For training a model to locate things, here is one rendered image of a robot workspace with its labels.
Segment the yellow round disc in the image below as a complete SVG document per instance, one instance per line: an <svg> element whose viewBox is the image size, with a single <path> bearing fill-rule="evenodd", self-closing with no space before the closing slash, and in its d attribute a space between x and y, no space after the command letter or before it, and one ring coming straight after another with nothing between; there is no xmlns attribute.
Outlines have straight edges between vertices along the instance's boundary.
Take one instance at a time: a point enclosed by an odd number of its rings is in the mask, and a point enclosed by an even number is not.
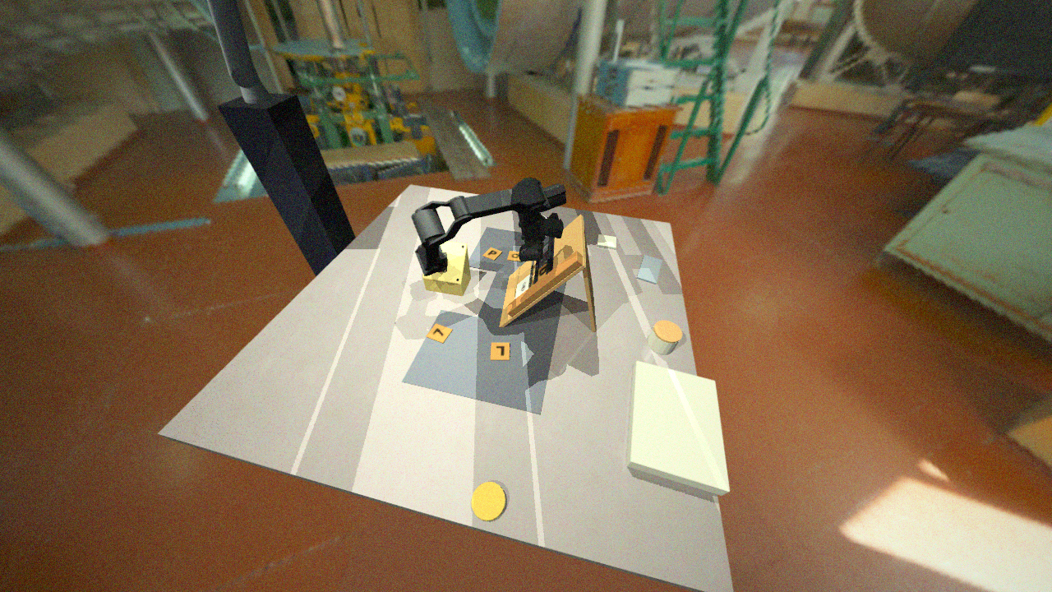
<svg viewBox="0 0 1052 592"><path fill-rule="evenodd" d="M492 481L482 483L471 497L471 508L479 520L495 520L505 508L505 494Z"/></svg>

